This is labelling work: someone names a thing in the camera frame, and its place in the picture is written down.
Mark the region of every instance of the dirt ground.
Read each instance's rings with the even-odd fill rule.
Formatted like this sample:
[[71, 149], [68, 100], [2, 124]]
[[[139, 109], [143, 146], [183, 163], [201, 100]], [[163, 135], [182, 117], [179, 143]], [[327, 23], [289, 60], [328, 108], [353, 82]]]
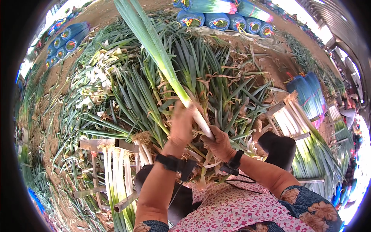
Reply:
[[[139, 0], [140, 4], [143, 6], [144, 10], [159, 10], [159, 9], [165, 9], [165, 8], [172, 8], [172, 1], [171, 0], [157, 0], [154, 4], [153, 1], [150, 0]], [[301, 41], [313, 54], [314, 57], [316, 57], [319, 61], [326, 63], [328, 66], [330, 66], [335, 73], [338, 73], [337, 69], [333, 66], [331, 61], [326, 56], [325, 52], [308, 36], [306, 35], [299, 27], [296, 25], [293, 25], [289, 22], [286, 22], [283, 20], [280, 16], [275, 15], [275, 13], [271, 12], [264, 6], [261, 6], [262, 9], [269, 12], [271, 15], [274, 16], [274, 25], [278, 30], [286, 30], [287, 32], [291, 33], [293, 36], [295, 36], [299, 41]], [[78, 17], [76, 17], [74, 20], [72, 20], [68, 25], [73, 23], [79, 23], [83, 21], [88, 21], [91, 24], [91, 27], [99, 27], [102, 28], [111, 22], [115, 21], [116, 18], [119, 16], [119, 13], [113, 3], [113, 0], [98, 0], [91, 5], [87, 7], [87, 9], [82, 12]], [[239, 39], [230, 39], [229, 41], [232, 41], [232, 46], [239, 46], [242, 47], [245, 45], [246, 47], [249, 47], [247, 43], [242, 43]], [[45, 67], [45, 60], [46, 60], [46, 50], [47, 46], [49, 44], [46, 44], [46, 46], [43, 48], [43, 50], [40, 52], [40, 55], [38, 56], [37, 62], [42, 62], [42, 65], [40, 67], [39, 73], [40, 75], [46, 70]], [[276, 53], [271, 50], [263, 49], [261, 47], [258, 47], [254, 44], [252, 44], [254, 47], [254, 53], [265, 53], [268, 54], [267, 56], [261, 56], [256, 58], [257, 64], [261, 67], [263, 71], [267, 71], [268, 73], [264, 75], [261, 79], [261, 83], [264, 83], [266, 81], [273, 81], [274, 87], [280, 88], [283, 90], [286, 90], [286, 84], [284, 84], [285, 81], [288, 80], [289, 75], [287, 72], [289, 72], [291, 75], [295, 76], [300, 72], [300, 67], [293, 62], [292, 56], [288, 53]], [[49, 76], [49, 79], [46, 83], [46, 92], [45, 97], [42, 100], [41, 108], [37, 110], [37, 114], [42, 114], [45, 109], [48, 107], [49, 103], [49, 96], [47, 94], [65, 94], [68, 89], [68, 83], [66, 82], [66, 78], [68, 75], [68, 71], [70, 70], [70, 67], [74, 64], [74, 61], [79, 56], [79, 53], [74, 54], [73, 56], [67, 58], [63, 62], [63, 66], [61, 64], [57, 64], [54, 67], [51, 68], [50, 72], [51, 75]], [[275, 95], [271, 96], [269, 99], [267, 99], [267, 103], [272, 103], [273, 101], [279, 102], [286, 96], [286, 93], [282, 92], [275, 92]], [[31, 139], [31, 142], [33, 146], [38, 147], [42, 140], [42, 135], [40, 131], [47, 131], [50, 120], [53, 119], [53, 126], [54, 128], [59, 127], [58, 122], [58, 115], [59, 115], [59, 107], [55, 107], [56, 112], [49, 112], [47, 113], [41, 121], [41, 128], [34, 128], [34, 137]], [[326, 123], [323, 123], [323, 125], [320, 128], [321, 133], [326, 132]], [[64, 178], [65, 181], [69, 181], [69, 177], [65, 173], [61, 173], [61, 175], [52, 174], [52, 157], [53, 154], [57, 152], [58, 149], [58, 139], [56, 138], [56, 132], [52, 130], [50, 133], [49, 138], [47, 139], [47, 143], [44, 146], [45, 156], [43, 158], [43, 163], [46, 168], [47, 174], [50, 177], [53, 185], [55, 188], [63, 189], [62, 187], [62, 179]], [[67, 196], [64, 195], [63, 192], [58, 192], [55, 194], [56, 199], [58, 199], [59, 202], [57, 204], [60, 207], [60, 214], [64, 218], [64, 220], [68, 223], [69, 227], [72, 231], [80, 231], [77, 226], [85, 227], [86, 225], [82, 223], [74, 214], [73, 207], [70, 205], [69, 200]], [[105, 220], [108, 220], [109, 214], [107, 212], [98, 213], [97, 216], [99, 219], [104, 222]], [[112, 227], [112, 225], [107, 225], [103, 223], [103, 225], [109, 229]]]

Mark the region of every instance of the wrist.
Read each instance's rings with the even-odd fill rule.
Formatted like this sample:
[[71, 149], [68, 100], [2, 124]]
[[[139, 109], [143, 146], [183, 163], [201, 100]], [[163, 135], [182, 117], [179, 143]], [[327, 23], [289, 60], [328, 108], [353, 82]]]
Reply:
[[173, 140], [169, 139], [166, 142], [161, 154], [164, 156], [175, 156], [176, 158], [180, 159], [183, 155], [184, 147], [185, 146], [179, 145], [178, 143], [175, 143]]
[[227, 156], [224, 158], [224, 162], [228, 163], [230, 159], [232, 159], [236, 155], [237, 151], [234, 150], [233, 148], [230, 148], [229, 151], [227, 152]]

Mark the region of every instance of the floral blouse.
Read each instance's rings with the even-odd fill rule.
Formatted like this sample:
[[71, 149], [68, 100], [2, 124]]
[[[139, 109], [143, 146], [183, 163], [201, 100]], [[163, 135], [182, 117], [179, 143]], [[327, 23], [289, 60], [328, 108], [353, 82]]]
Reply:
[[[242, 176], [229, 179], [248, 180]], [[334, 206], [303, 186], [290, 186], [280, 199], [257, 183], [209, 184], [200, 191], [193, 183], [193, 203], [202, 204], [169, 229], [163, 222], [139, 223], [133, 232], [338, 232], [341, 219]]]

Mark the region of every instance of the black watch strap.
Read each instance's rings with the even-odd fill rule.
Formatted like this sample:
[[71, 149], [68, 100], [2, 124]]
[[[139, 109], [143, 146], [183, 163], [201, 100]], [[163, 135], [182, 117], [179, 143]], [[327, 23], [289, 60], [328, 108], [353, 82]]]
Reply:
[[167, 170], [177, 172], [179, 169], [179, 159], [175, 156], [157, 154], [156, 161], [162, 163]]
[[228, 163], [223, 163], [223, 165], [220, 167], [220, 170], [232, 174], [234, 176], [238, 176], [240, 173], [238, 167], [241, 165], [240, 160], [243, 153], [244, 153], [243, 150], [238, 150], [235, 156], [232, 159], [230, 159]]
[[237, 169], [241, 165], [240, 160], [241, 160], [243, 153], [244, 153], [243, 150], [238, 150], [236, 154], [234, 155], [234, 157], [229, 160], [228, 166], [232, 170]]

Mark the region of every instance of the forearm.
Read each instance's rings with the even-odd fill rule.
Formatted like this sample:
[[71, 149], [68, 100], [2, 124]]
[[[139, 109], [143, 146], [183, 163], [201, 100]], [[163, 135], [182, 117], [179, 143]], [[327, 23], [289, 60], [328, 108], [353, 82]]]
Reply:
[[[162, 154], [180, 157], [182, 149], [169, 141]], [[135, 224], [145, 220], [158, 220], [167, 224], [168, 207], [175, 185], [176, 172], [164, 168], [155, 162], [151, 172], [143, 183], [137, 204]]]
[[296, 178], [282, 168], [243, 155], [239, 167], [245, 174], [266, 187], [277, 198], [289, 186], [300, 185]]

